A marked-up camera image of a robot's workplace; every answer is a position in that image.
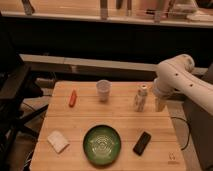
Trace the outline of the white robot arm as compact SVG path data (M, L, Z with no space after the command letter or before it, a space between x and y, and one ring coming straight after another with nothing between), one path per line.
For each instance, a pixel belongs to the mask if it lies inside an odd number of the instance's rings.
M195 62L190 55L181 54L161 61L157 65L157 77L153 93L167 99L177 89L213 116L213 85L192 74Z

